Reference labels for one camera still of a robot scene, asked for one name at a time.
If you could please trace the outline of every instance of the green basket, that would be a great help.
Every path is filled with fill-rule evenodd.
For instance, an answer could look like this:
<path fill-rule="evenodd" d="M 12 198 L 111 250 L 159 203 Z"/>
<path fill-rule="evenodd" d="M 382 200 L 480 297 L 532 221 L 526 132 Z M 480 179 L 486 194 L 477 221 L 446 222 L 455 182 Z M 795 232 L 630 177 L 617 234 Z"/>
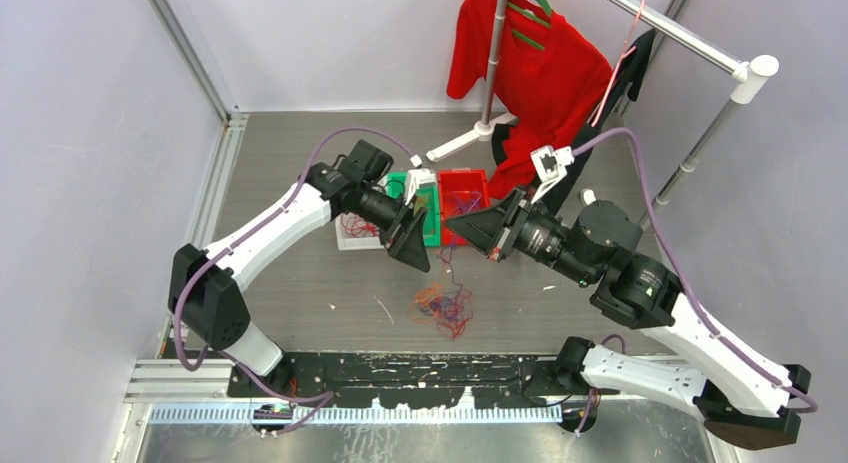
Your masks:
<path fill-rule="evenodd" d="M 406 172 L 395 171 L 386 176 L 386 194 L 397 198 L 406 187 L 392 181 L 406 185 Z M 427 208 L 427 216 L 424 217 L 424 246 L 441 246 L 442 219 L 439 215 L 439 186 L 427 185 L 419 188 L 415 195 L 418 196 L 416 205 L 424 205 Z"/>

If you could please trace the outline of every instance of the red string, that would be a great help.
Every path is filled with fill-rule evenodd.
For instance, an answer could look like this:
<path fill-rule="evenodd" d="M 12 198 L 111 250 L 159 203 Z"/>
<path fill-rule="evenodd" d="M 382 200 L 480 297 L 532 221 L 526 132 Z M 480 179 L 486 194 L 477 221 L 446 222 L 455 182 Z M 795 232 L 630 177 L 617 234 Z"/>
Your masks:
<path fill-rule="evenodd" d="M 377 236 L 378 228 L 359 216 L 345 214 L 341 216 L 342 228 L 347 236 L 353 238 L 368 238 Z"/>

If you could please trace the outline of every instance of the white pipe connector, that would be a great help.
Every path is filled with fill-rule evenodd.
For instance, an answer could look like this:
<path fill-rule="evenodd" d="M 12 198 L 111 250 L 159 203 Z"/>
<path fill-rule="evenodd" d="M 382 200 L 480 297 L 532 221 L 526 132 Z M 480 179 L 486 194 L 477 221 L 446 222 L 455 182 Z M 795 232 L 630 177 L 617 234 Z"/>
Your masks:
<path fill-rule="evenodd" d="M 754 58 L 745 66 L 745 78 L 741 78 L 741 75 L 737 77 L 741 83 L 736 85 L 733 93 L 730 94 L 730 99 L 734 103 L 747 105 L 757 96 L 760 88 L 766 84 L 769 77 L 777 73 L 779 67 L 780 64 L 777 58 L 771 55 L 760 55 Z"/>
<path fill-rule="evenodd" d="M 478 141 L 491 141 L 492 134 L 495 132 L 495 125 L 490 121 L 488 125 L 484 125 L 482 121 L 474 123 L 474 131 L 477 132 Z"/>

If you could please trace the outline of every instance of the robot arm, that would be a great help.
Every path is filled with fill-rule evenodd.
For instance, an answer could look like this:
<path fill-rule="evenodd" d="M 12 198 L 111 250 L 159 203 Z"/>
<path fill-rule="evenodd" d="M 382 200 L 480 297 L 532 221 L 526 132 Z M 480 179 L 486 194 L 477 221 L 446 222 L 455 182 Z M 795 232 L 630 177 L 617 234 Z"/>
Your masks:
<path fill-rule="evenodd" d="M 430 270 L 422 230 L 427 210 L 415 212 L 414 202 L 415 189 L 435 179 L 429 170 L 411 170 L 405 194 L 394 199 L 374 188 L 391 165 L 388 154 L 360 140 L 337 167 L 313 165 L 299 188 L 292 185 L 280 200 L 242 228 L 203 251 L 185 245 L 174 256 L 171 311 L 190 278 L 209 262 L 209 255 L 223 254 L 191 289 L 182 321 L 210 348 L 226 351 L 269 385 L 276 382 L 281 388 L 290 379 L 286 365 L 281 364 L 283 350 L 251 321 L 243 293 L 295 242 L 341 213 L 353 213 L 379 229 L 389 256 L 421 271 Z M 295 192 L 294 200 L 282 210 Z"/>
<path fill-rule="evenodd" d="M 596 201 L 568 228 L 530 198 L 515 189 L 498 205 L 448 218 L 446 225 L 491 260 L 502 261 L 517 249 L 581 287 L 597 284 L 589 300 L 604 316 L 656 339 L 694 367 L 670 371 L 569 338 L 554 365 L 567 391 L 609 388 L 661 401 L 695 415 L 716 436 L 743 448 L 795 442 L 800 417 L 787 409 L 790 394 L 710 333 L 677 276 L 636 251 L 642 229 L 624 211 Z M 782 385 L 806 394 L 811 377 L 804 367 L 774 363 L 723 325 L 716 326 Z"/>

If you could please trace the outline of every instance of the white wall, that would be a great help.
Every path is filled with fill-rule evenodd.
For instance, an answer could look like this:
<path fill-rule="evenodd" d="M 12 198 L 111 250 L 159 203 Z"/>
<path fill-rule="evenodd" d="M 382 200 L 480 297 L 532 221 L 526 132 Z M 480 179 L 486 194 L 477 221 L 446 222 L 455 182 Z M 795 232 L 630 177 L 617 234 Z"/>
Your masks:
<path fill-rule="evenodd" d="M 822 405 L 798 444 L 750 461 L 845 461 L 848 0 L 691 0 L 683 23 L 780 72 L 728 122 L 661 213 L 700 299 L 770 358 L 803 363 Z M 628 123 L 659 190 L 733 84 L 668 43 Z"/>
<path fill-rule="evenodd" d="M 0 0 L 0 448 L 100 462 L 221 124 L 147 0 Z"/>
<path fill-rule="evenodd" d="M 481 107 L 482 84 L 460 102 L 445 95 L 463 0 L 186 1 L 181 18 L 196 20 L 192 36 L 205 38 L 242 110 Z M 604 0 L 548 1 L 618 57 L 631 16 Z"/>

